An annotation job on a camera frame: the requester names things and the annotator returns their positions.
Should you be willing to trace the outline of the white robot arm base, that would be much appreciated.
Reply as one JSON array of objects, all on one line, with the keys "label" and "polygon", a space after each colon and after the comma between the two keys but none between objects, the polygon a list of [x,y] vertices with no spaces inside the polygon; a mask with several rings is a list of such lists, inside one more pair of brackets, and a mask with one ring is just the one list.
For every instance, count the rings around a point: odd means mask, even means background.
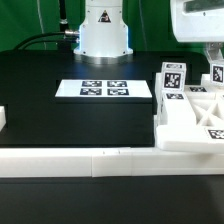
[{"label": "white robot arm base", "polygon": [[77,61],[100,65],[132,60],[122,6],[123,0],[85,0],[85,19],[74,50]]}]

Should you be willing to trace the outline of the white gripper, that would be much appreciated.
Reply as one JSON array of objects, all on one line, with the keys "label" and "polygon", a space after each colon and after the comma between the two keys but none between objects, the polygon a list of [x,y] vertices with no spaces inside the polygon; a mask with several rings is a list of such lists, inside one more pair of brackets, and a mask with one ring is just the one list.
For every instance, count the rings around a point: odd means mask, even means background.
[{"label": "white gripper", "polygon": [[222,61],[224,0],[170,0],[173,33],[178,42],[209,42],[204,53],[210,64]]}]

